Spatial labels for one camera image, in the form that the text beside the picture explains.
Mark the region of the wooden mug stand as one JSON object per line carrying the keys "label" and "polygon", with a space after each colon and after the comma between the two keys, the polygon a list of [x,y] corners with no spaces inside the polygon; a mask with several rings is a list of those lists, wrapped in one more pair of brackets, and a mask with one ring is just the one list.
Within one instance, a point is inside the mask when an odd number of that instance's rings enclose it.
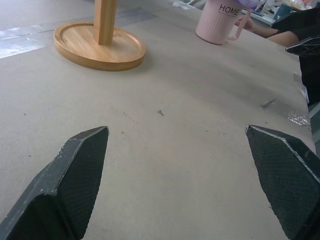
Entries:
{"label": "wooden mug stand", "polygon": [[92,22],[70,22],[53,33],[56,50],[69,61],[101,71],[126,71],[144,60],[146,46],[115,27],[117,0],[95,0]]}

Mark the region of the pink HOME mug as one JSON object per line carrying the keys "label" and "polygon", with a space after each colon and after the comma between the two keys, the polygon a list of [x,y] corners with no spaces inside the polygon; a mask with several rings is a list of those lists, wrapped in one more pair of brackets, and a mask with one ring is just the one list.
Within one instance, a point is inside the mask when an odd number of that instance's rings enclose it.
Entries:
{"label": "pink HOME mug", "polygon": [[[230,36],[243,9],[246,10],[246,14],[243,16],[235,35]],[[251,13],[250,8],[237,0],[207,0],[195,33],[201,39],[215,45],[223,45],[227,40],[235,41],[240,37]]]}

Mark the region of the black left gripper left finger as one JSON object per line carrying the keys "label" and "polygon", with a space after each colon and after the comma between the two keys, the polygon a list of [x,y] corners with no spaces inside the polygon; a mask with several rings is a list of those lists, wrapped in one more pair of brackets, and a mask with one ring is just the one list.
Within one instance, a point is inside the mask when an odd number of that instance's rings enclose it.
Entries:
{"label": "black left gripper left finger", "polygon": [[109,128],[69,138],[0,223],[0,240],[82,240],[99,192]]}

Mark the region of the teal box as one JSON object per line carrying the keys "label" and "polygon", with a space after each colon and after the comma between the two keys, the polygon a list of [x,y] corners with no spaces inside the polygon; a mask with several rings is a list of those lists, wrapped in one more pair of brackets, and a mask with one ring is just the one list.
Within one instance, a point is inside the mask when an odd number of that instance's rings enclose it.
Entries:
{"label": "teal box", "polygon": [[274,19],[275,21],[277,21],[277,20],[285,17],[286,15],[290,14],[291,11],[292,11],[292,7],[291,7],[291,6],[286,5],[286,4],[281,4],[281,5],[278,7],[276,13],[274,14],[273,19]]}

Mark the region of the person's bare hand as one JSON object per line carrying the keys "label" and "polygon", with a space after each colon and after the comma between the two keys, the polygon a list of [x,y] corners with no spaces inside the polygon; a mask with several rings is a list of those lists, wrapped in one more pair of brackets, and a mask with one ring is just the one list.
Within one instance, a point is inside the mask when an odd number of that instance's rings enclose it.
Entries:
{"label": "person's bare hand", "polygon": [[[243,23],[244,21],[245,21],[245,16],[243,15],[243,16],[241,16],[241,17],[237,20],[237,22],[235,23],[235,25],[239,27],[239,26],[241,25],[241,23]],[[251,33],[254,33],[254,32],[255,32],[255,26],[256,26],[256,25],[255,25],[255,23],[253,22],[253,20],[252,20],[251,18],[249,18],[249,19],[245,22],[243,28],[244,28],[245,30],[251,32]]]}

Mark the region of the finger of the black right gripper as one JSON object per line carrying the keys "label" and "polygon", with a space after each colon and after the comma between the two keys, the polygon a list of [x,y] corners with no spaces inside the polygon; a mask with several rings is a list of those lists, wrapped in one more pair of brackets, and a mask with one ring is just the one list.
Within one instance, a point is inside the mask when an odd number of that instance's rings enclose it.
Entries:
{"label": "finger of the black right gripper", "polygon": [[320,36],[308,37],[286,48],[299,56],[302,83],[306,87],[309,104],[320,102]]}
{"label": "finger of the black right gripper", "polygon": [[320,35],[320,6],[297,11],[275,21],[271,28],[280,33],[292,32],[299,41]]}

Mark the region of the crumpled clear tape piece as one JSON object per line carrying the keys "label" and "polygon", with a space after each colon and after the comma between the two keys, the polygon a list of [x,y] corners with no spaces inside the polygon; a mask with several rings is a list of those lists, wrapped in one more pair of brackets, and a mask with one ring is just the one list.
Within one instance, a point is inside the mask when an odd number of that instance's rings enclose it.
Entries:
{"label": "crumpled clear tape piece", "polygon": [[287,113],[287,119],[299,126],[309,126],[311,124],[309,114],[301,113],[298,110],[289,111]]}

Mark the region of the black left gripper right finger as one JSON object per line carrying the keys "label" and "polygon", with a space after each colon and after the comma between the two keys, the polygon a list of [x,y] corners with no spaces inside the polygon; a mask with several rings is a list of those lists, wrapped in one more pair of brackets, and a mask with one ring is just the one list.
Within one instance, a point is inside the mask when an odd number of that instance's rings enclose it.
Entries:
{"label": "black left gripper right finger", "polygon": [[299,138],[246,128],[259,182],[289,240],[320,240],[320,158]]}

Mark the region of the clear tape patch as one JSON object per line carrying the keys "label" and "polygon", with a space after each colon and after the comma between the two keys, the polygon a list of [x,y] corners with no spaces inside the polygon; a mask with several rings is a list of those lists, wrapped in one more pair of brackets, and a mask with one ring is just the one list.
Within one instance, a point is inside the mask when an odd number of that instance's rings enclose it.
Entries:
{"label": "clear tape patch", "polygon": [[53,43],[53,29],[44,25],[0,30],[0,59],[45,48]]}

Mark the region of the purple patterned object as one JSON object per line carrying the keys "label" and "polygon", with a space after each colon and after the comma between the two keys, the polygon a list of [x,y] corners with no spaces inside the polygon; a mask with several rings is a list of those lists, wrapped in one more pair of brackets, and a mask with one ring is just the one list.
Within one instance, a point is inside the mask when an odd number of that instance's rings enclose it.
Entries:
{"label": "purple patterned object", "polygon": [[256,9],[261,0],[234,0],[245,8]]}

